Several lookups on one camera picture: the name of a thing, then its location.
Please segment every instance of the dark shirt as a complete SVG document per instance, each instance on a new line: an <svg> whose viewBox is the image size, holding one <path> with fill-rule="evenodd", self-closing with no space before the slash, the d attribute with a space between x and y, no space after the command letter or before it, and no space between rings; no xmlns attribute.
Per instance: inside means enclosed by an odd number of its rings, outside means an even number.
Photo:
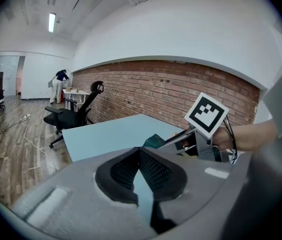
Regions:
<svg viewBox="0 0 282 240"><path fill-rule="evenodd" d="M59 71L58 73L56 73L56 79L63 81L63 78L65 78L65 80L68 80L69 78L67 77L66 73L64 73L63 71Z"/></svg>

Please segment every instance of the green object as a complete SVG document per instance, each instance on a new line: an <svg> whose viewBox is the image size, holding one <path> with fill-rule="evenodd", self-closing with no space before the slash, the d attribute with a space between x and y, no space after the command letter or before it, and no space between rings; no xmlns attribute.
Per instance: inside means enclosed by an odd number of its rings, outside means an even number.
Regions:
<svg viewBox="0 0 282 240"><path fill-rule="evenodd" d="M165 140L159 137L157 134L154 134L152 137L149 137L143 144L143 147L150 147L158 149L165 144Z"/></svg>

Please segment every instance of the black chair leg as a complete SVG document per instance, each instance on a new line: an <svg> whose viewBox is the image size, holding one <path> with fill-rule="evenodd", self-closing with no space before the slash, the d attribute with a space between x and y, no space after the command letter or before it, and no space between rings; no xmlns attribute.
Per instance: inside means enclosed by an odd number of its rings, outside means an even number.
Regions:
<svg viewBox="0 0 282 240"><path fill-rule="evenodd" d="M62 139L63 139L63 135L60 136L59 138L57 138L56 140L52 141L51 144L49 145L49 147L52 149L53 148L53 144L59 142Z"/></svg>

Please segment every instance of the black office chair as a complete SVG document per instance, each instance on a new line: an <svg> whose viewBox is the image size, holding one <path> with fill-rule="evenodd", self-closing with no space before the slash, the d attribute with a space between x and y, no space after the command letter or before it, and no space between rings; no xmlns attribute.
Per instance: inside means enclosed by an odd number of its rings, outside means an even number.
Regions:
<svg viewBox="0 0 282 240"><path fill-rule="evenodd" d="M103 82L95 81L93 84L91 84L91 94L87 97L86 101L84 102L82 107L80 107L78 112L74 111L74 104L76 104L77 102L75 100L65 98L64 100L71 103L71 110L65 108L56 109L53 107L46 106L45 110L52 112L52 114L49 114L48 116L43 118L43 120L47 124L56 126L56 134L62 133L62 129L71 129L75 127L85 126L87 121L92 124L93 122L89 118L87 118L87 114L90 112L91 109L86 109L95 99L95 97L103 91ZM53 148L53 144L62 139L63 136L60 136L55 141L51 142L49 147Z"/></svg>

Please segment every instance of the fluorescent light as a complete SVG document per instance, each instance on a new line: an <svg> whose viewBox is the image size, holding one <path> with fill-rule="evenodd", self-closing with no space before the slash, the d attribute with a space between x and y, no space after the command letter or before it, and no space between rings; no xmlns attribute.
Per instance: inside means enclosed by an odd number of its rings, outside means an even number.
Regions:
<svg viewBox="0 0 282 240"><path fill-rule="evenodd" d="M49 32L53 33L54 31L54 22L55 22L55 13L50 13L49 16Z"/></svg>

